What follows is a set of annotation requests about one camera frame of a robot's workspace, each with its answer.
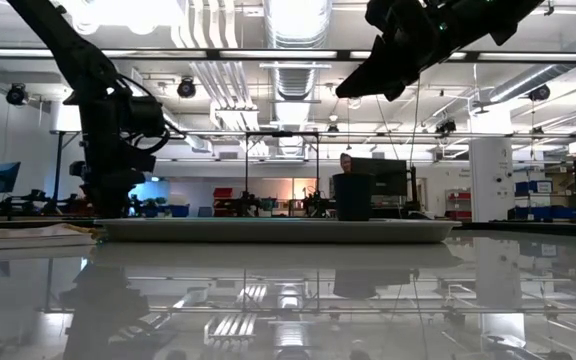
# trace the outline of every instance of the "black mug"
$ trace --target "black mug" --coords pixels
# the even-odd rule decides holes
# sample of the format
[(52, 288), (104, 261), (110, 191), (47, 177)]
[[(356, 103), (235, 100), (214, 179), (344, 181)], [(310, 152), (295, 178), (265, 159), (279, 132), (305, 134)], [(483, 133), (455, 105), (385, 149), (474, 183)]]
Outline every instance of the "black mug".
[(332, 177), (335, 186), (337, 219), (341, 221), (368, 221), (372, 215), (372, 192), (375, 177), (372, 174), (337, 174)]

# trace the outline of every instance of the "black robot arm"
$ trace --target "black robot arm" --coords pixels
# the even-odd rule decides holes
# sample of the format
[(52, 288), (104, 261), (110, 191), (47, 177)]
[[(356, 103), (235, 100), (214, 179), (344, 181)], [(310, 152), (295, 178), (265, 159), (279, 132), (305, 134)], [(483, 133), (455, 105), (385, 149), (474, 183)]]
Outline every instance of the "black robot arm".
[[(161, 104), (143, 88), (147, 96), (133, 96), (131, 80), (75, 32), (62, 16), (63, 7), (55, 8), (49, 0), (8, 2), (46, 44), (74, 90), (64, 104), (79, 106), (85, 162), (73, 164), (71, 175), (83, 179), (82, 189), (97, 215), (123, 216), (128, 192), (145, 181), (143, 172), (155, 166), (152, 154), (168, 141)], [(161, 140), (140, 149), (136, 142), (142, 137)]]

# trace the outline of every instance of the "column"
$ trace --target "column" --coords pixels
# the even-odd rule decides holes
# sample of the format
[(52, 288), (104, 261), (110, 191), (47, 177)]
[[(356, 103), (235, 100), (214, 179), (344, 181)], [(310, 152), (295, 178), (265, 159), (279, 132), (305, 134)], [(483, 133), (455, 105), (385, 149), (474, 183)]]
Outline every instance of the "column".
[[(473, 113), (470, 128), (473, 133), (512, 133), (510, 111), (495, 108), (483, 114)], [(507, 220), (508, 210), (515, 206), (510, 139), (471, 140), (470, 172), (473, 221)]]

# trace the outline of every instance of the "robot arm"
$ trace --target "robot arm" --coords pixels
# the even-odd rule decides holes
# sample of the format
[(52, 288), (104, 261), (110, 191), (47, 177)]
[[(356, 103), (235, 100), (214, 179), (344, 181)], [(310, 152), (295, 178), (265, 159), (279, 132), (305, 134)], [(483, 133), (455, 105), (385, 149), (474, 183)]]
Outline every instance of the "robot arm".
[[(63, 7), (55, 8), (49, 0), (8, 2), (46, 44), (74, 90), (64, 104), (79, 106), (85, 162), (73, 164), (70, 174), (82, 177), (82, 189), (97, 215), (121, 217), (129, 206), (128, 192), (145, 181), (142, 172), (155, 166), (152, 154), (168, 141), (161, 104), (150, 94), (133, 96), (131, 80), (75, 32), (62, 16)], [(140, 149), (136, 141), (141, 137), (161, 141)]]
[(370, 0), (366, 21), (382, 35), (370, 57), (337, 87), (339, 98), (398, 98), (425, 69), (490, 34), (498, 46), (544, 0)]

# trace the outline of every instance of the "paper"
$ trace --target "paper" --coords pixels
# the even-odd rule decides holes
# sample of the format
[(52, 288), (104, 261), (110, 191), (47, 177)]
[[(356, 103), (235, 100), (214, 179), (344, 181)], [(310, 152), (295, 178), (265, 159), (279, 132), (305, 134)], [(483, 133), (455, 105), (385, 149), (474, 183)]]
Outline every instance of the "paper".
[(0, 249), (94, 245), (90, 234), (54, 225), (36, 229), (0, 229)]

